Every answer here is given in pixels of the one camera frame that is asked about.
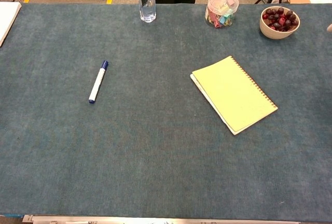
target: beige bowl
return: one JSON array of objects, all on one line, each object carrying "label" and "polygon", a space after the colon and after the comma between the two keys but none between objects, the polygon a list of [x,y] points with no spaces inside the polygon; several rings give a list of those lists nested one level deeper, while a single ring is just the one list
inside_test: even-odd
[{"label": "beige bowl", "polygon": [[[268,38],[271,39],[283,39],[289,35],[292,35],[292,33],[294,33],[299,27],[300,27],[300,18],[298,17],[298,15],[296,15],[296,13],[294,12],[294,14],[296,15],[296,18],[299,20],[299,24],[298,26],[291,26],[289,31],[286,32],[281,32],[281,31],[275,31],[273,29],[271,29],[268,24],[269,24],[269,20],[265,20],[263,19],[263,15],[265,13],[265,11],[267,9],[276,9],[278,10],[280,8],[280,6],[272,6],[272,7],[268,7],[265,10],[263,10],[260,14],[260,21],[259,21],[259,27],[260,27],[260,31]],[[288,11],[290,11],[289,9],[284,8],[284,14],[286,14]]]}]

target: yellow notebook cover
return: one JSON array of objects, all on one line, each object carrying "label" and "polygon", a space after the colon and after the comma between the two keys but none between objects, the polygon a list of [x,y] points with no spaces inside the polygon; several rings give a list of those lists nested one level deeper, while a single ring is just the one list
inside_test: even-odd
[{"label": "yellow notebook cover", "polygon": [[277,110],[232,56],[190,77],[234,135]]}]

